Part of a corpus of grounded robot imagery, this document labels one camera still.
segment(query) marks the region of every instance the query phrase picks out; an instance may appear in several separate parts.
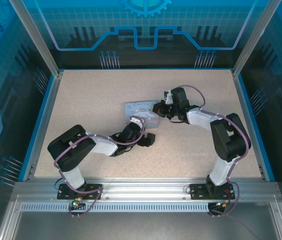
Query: mounting plate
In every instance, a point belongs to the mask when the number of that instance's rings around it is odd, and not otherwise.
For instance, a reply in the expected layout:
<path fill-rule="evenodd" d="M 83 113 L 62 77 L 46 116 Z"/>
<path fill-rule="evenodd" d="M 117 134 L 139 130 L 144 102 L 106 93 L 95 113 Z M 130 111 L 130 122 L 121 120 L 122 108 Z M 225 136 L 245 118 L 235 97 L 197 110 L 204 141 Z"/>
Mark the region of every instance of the mounting plate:
<path fill-rule="evenodd" d="M 94 189 L 98 189 L 100 187 L 102 187 L 102 184 L 87 184 L 84 191 L 91 191 Z M 98 195 L 98 192 L 96 191 L 94 193 L 84 195 L 83 199 L 84 200 L 95 200 L 97 195 Z M 59 185 L 59 190 L 58 190 L 56 198 L 59 200 L 74 200 L 75 198 L 78 198 L 80 196 L 82 196 L 82 194 L 72 191 L 65 183 L 63 183 Z"/>
<path fill-rule="evenodd" d="M 224 190 L 233 191 L 230 194 L 231 200 L 235 199 L 235 193 L 232 184 L 225 184 Z M 190 184 L 191 200 L 228 200 L 229 196 L 223 191 L 211 197 L 206 189 L 205 184 Z"/>

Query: beige work surface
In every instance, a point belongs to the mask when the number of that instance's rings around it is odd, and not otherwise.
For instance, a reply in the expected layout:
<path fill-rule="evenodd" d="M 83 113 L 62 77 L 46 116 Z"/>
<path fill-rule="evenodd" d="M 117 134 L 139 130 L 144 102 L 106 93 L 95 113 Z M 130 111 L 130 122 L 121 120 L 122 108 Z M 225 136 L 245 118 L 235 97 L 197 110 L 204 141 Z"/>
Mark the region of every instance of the beige work surface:
<path fill-rule="evenodd" d="M 47 151 L 48 144 L 76 124 L 105 136 L 120 132 L 125 124 L 125 103 L 161 100 L 164 91 L 189 84 L 206 98 L 204 109 L 237 113 L 244 117 L 229 70 L 65 70 L 59 86 L 43 147 L 35 171 L 37 178 L 59 177 Z M 202 99 L 186 88 L 192 105 Z M 85 177 L 206 177 L 216 162 L 212 135 L 199 126 L 160 119 L 151 147 L 135 146 L 118 157 L 90 153 L 80 164 Z M 234 169 L 234 177 L 260 177 L 253 148 Z"/>

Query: blue frame edge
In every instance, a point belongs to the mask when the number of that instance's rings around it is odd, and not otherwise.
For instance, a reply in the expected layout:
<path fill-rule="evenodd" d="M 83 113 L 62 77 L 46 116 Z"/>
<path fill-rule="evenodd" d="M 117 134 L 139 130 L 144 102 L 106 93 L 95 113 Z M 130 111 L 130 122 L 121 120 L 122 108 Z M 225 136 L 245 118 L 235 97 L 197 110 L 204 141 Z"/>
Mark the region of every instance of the blue frame edge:
<path fill-rule="evenodd" d="M 267 156 L 267 153 L 266 153 L 266 150 L 265 150 L 265 146 L 264 146 L 264 143 L 263 143 L 263 140 L 262 140 L 262 137 L 261 137 L 261 133 L 260 133 L 259 127 L 257 125 L 256 118 L 255 118 L 255 115 L 253 113 L 252 106 L 251 106 L 249 97 L 247 95 L 247 91 L 246 91 L 246 88 L 245 88 L 245 85 L 244 85 L 243 78 L 242 78 L 241 74 L 238 75 L 238 79 L 239 79 L 239 82 L 240 82 L 240 85 L 241 85 L 241 88 L 242 88 L 244 99 L 246 101 L 246 105 L 247 105 L 247 109 L 249 111 L 249 115 L 251 116 L 253 128 L 254 128 L 255 133 L 256 133 L 256 138 L 257 138 L 257 140 L 259 142 L 259 146 L 260 146 L 260 149 L 261 149 L 261 154 L 263 156 L 263 160 L 264 160 L 264 164 L 265 164 L 265 168 L 266 168 L 265 170 L 266 170 L 266 172 L 267 172 L 267 174 L 269 176 L 269 181 L 270 182 L 275 182 L 275 178 L 274 178 L 274 174 L 273 174 L 273 171 L 272 171 L 272 167 L 271 167 L 269 158 Z"/>
<path fill-rule="evenodd" d="M 39 129 L 41 120 L 42 120 L 42 116 L 43 116 L 43 112 L 45 110 L 47 99 L 48 99 L 48 96 L 49 96 L 50 91 L 51 91 L 53 79 L 54 79 L 54 76 L 51 74 L 49 83 L 47 85 L 47 88 L 46 88 L 46 91 L 45 91 L 45 94 L 44 94 L 42 105 L 41 105 L 39 114 L 38 114 L 37 119 L 36 119 L 36 123 L 35 123 L 34 129 L 33 129 L 33 133 L 32 133 L 32 136 L 31 136 L 31 140 L 30 140 L 29 146 L 27 147 L 27 151 L 26 151 L 26 154 L 25 154 L 25 158 L 24 158 L 24 161 L 23 161 L 21 172 L 20 172 L 20 175 L 19 175 L 18 180 L 17 180 L 18 182 L 22 182 L 23 181 L 27 165 L 29 164 L 30 156 L 31 156 L 31 153 L 32 153 L 32 150 L 33 150 L 33 145 L 34 145 L 37 133 L 38 133 L 38 129 Z"/>

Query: transparent wall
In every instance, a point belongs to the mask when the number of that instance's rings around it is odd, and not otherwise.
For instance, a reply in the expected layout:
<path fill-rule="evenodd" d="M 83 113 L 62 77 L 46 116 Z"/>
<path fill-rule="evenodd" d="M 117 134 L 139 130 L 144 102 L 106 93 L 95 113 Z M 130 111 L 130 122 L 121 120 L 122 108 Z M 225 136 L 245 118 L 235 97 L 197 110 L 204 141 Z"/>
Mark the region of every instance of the transparent wall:
<path fill-rule="evenodd" d="M 0 221 L 50 75 L 9 2 L 0 1 Z"/>
<path fill-rule="evenodd" d="M 231 68 L 267 0 L 26 0 L 60 68 Z"/>
<path fill-rule="evenodd" d="M 242 77 L 282 191 L 282 2 L 243 68 Z"/>

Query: enclosure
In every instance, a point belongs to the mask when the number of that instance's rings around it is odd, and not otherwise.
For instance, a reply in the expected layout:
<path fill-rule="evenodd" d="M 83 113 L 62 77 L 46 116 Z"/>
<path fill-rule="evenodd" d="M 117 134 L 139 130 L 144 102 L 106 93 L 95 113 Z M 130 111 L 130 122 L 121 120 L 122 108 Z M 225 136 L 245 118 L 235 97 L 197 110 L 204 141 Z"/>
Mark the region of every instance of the enclosure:
<path fill-rule="evenodd" d="M 161 118 L 146 128 L 152 146 L 84 159 L 86 182 L 104 190 L 72 219 L 49 143 L 76 124 L 118 133 L 126 103 L 180 85 L 247 130 L 237 207 L 213 219 L 218 201 L 191 199 L 216 163 L 212 136 Z M 282 0 L 0 0 L 0 240 L 73 236 L 282 239 Z"/>

